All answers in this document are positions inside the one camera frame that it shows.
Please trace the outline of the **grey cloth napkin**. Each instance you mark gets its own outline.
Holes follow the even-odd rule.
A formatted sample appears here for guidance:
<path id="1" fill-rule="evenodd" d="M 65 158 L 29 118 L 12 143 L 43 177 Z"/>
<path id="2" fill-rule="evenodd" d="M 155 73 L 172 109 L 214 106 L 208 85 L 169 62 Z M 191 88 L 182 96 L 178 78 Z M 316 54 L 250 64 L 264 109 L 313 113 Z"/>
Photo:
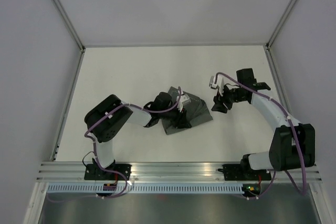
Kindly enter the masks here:
<path id="1" fill-rule="evenodd" d="M 170 121 L 162 120 L 162 126 L 166 135 L 172 135 L 185 130 L 190 130 L 193 127 L 197 127 L 213 120 L 208 106 L 203 99 L 185 91 L 183 91 L 183 93 L 190 99 L 189 103 L 183 105 L 183 109 L 186 110 L 186 119 L 188 120 L 191 127 L 178 129 L 177 127 L 174 127 Z"/>

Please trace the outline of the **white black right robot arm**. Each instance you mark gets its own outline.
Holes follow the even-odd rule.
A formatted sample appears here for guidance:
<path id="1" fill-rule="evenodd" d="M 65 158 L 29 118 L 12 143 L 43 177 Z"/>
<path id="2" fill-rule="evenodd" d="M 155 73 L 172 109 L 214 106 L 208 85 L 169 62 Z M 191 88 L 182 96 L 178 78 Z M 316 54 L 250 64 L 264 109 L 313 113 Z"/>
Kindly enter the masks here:
<path id="1" fill-rule="evenodd" d="M 236 72 L 236 79 L 218 72 L 211 77 L 209 87 L 217 91 L 212 111 L 228 113 L 233 104 L 248 102 L 266 120 L 273 131 L 268 151 L 245 154 L 239 172 L 245 179 L 254 178 L 259 170 L 280 172 L 315 164 L 316 132 L 311 124 L 295 119 L 274 98 L 270 86 L 258 82 L 251 68 Z"/>

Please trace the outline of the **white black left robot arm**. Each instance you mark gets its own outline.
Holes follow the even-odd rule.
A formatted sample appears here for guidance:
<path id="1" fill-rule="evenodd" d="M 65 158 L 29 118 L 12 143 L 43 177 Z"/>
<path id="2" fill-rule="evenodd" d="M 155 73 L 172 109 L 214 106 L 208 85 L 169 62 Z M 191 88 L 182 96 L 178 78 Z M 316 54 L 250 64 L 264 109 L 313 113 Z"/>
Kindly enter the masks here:
<path id="1" fill-rule="evenodd" d="M 84 122 L 87 125 L 85 137 L 93 141 L 94 161 L 97 163 L 96 173 L 104 180 L 114 176 L 115 158 L 112 139 L 126 123 L 150 128 L 160 120 L 168 121 L 177 129 L 189 129 L 185 106 L 191 98 L 181 89 L 177 90 L 177 98 L 166 92 L 160 92 L 154 101 L 140 107 L 121 101 L 112 94 L 87 113 Z"/>

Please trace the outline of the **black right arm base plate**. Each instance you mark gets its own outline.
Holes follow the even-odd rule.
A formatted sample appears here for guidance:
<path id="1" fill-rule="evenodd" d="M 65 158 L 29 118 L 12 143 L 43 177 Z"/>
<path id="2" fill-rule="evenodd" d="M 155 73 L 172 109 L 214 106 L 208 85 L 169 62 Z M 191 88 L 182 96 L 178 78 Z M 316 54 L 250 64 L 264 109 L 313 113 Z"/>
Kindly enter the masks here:
<path id="1" fill-rule="evenodd" d="M 271 181 L 271 174 L 266 170 L 244 169 L 240 164 L 223 164 L 217 169 L 225 181 Z"/>

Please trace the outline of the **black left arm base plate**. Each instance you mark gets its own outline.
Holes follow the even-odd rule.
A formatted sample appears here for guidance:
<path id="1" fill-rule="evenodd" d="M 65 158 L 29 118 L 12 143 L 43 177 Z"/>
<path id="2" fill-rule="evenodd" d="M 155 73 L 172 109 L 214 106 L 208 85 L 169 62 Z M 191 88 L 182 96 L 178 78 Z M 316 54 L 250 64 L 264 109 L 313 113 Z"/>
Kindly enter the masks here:
<path id="1" fill-rule="evenodd" d="M 93 151 L 87 153 L 83 159 L 82 164 L 85 167 L 84 180 L 114 180 L 114 181 L 125 181 L 130 179 L 131 175 L 131 164 L 116 164 L 114 161 L 106 170 L 112 170 L 112 172 L 106 172 L 101 170 L 94 158 L 92 161 L 86 163 L 85 158 L 93 154 Z"/>

